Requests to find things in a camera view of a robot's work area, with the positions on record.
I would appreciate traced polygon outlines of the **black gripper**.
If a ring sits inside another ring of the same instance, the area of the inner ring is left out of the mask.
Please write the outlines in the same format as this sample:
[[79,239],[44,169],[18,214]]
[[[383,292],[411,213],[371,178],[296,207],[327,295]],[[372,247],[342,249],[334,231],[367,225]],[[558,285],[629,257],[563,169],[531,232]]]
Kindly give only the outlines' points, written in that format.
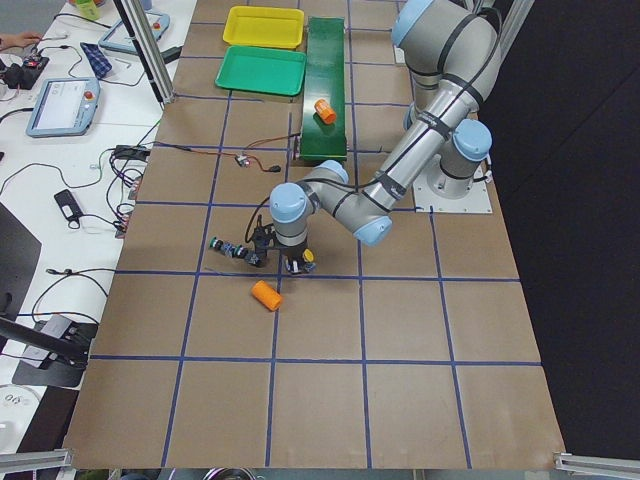
[[277,235],[273,224],[258,225],[254,228],[250,237],[250,241],[254,245],[254,251],[262,260],[267,258],[267,252],[271,250],[279,250],[290,260],[312,260],[313,253],[307,247],[307,241],[303,240],[298,245],[285,245]]

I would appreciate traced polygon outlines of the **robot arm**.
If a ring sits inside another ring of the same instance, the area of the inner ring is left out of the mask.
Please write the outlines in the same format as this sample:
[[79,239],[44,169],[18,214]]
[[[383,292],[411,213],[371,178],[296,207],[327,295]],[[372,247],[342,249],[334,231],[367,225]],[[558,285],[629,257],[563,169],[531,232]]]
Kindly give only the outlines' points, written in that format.
[[453,130],[446,125],[418,120],[406,132],[374,177],[350,186],[342,165],[327,160],[302,179],[276,186],[270,193],[272,223],[258,225],[250,241],[255,255],[264,259],[269,250],[280,250],[300,270],[310,261],[307,218],[319,210],[329,213],[368,246],[375,246],[390,232],[390,212],[404,198],[414,181],[426,177],[428,189],[440,198],[459,200],[483,181],[475,173],[492,147],[490,130],[480,121],[464,119]]
[[499,35],[484,18],[451,1],[408,1],[391,34],[404,53],[418,108],[450,86],[476,112],[489,97],[501,66]]

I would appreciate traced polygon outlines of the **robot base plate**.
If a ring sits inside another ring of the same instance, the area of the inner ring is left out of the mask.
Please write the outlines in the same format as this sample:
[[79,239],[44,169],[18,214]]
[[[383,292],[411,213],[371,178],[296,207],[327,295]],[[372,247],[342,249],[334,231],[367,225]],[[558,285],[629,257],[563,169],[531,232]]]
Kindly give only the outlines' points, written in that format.
[[423,171],[413,183],[415,208],[424,213],[491,214],[493,208],[485,180],[454,180]]

